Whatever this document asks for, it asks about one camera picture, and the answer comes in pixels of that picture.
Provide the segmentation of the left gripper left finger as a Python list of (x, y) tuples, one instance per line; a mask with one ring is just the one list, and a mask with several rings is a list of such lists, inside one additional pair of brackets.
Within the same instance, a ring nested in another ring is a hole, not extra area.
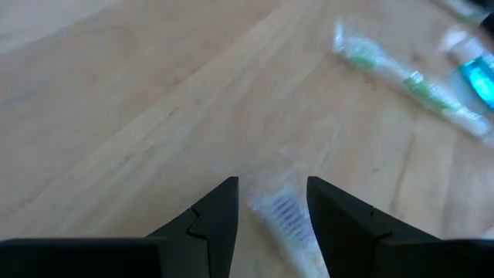
[(207, 195), (148, 235), (158, 244), (163, 278), (229, 278), (239, 226), (239, 179)]

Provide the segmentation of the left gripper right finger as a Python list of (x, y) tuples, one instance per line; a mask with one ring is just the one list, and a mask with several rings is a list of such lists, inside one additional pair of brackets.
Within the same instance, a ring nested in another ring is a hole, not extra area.
[(371, 278), (376, 246), (387, 240), (438, 240), (317, 176), (307, 179), (306, 200), (330, 278)]

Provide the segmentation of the purple toothbrush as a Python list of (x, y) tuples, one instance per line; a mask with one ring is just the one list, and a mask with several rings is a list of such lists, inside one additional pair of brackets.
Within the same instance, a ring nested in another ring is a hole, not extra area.
[(291, 188), (254, 197), (250, 209), (300, 278), (330, 278), (308, 208)]

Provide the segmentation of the teal mouthwash bottle white cap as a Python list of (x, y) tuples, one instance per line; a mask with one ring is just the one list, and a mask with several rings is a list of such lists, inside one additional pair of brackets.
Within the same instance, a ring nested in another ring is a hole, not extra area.
[(485, 44), (463, 29), (450, 29), (442, 49), (472, 93), (494, 112), (494, 55)]

